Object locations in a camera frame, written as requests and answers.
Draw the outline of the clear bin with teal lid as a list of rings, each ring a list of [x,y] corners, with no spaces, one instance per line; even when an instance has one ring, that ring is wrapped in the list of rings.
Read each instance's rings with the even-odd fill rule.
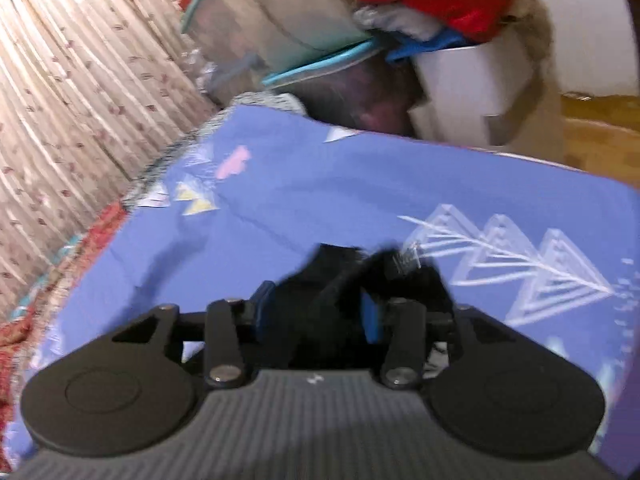
[[[415,136],[410,110],[422,91],[410,64],[386,62],[371,39],[301,68],[275,74],[222,0],[180,0],[181,32],[195,48],[183,69],[198,90],[223,107],[247,91],[296,96],[311,118],[347,128]]]

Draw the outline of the blue patterned bed sheet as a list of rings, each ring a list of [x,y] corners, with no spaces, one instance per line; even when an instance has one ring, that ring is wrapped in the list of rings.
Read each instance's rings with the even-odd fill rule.
[[[256,364],[203,378],[207,306],[319,245],[397,247],[426,310],[417,387]],[[536,160],[236,108],[173,162],[70,295],[21,395],[20,479],[621,479],[598,456],[634,357],[639,195]]]

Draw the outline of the beige floral curtain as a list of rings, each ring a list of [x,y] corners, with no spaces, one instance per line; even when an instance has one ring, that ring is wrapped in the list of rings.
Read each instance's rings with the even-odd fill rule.
[[[179,0],[1,0],[1,310],[212,108]]]

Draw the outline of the red patterned quilt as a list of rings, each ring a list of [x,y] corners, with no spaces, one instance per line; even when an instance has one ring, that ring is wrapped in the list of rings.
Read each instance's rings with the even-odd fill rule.
[[[18,401],[29,374],[62,356],[58,322],[70,293],[127,219],[120,200],[106,206],[88,231],[72,237],[35,282],[9,321],[1,323],[1,441],[17,428]]]

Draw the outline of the red folded garment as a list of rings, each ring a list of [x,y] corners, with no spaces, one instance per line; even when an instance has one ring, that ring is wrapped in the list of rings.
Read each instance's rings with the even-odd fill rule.
[[[401,3],[432,16],[466,39],[486,42],[498,35],[514,0],[358,0],[367,4]]]

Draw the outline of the beige fabric storage bag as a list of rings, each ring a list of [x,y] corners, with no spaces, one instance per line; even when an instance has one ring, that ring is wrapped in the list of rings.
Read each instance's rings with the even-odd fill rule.
[[[540,0],[514,0],[500,32],[486,42],[466,39],[432,16],[401,3],[367,4],[358,0],[222,0],[275,74],[301,68],[331,54],[376,39],[386,45],[386,62],[410,64],[422,52],[474,47],[509,35],[520,40],[534,74],[506,120],[513,128],[508,143],[481,150],[557,162],[564,155],[560,92],[552,62],[553,28]],[[433,129],[427,97],[411,110],[415,136],[446,142]]]

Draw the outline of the white laundry basket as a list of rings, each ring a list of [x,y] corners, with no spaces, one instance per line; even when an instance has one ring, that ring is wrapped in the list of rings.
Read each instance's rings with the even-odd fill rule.
[[[427,97],[433,129],[442,140],[474,148],[509,142],[506,120],[534,69],[520,40],[422,52],[411,58]]]

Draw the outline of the black pants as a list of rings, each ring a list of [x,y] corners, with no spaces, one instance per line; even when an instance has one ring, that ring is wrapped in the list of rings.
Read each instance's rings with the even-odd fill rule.
[[[397,247],[365,255],[319,245],[256,309],[255,362],[275,370],[362,370],[377,358],[395,299],[452,311],[433,263],[411,263]]]

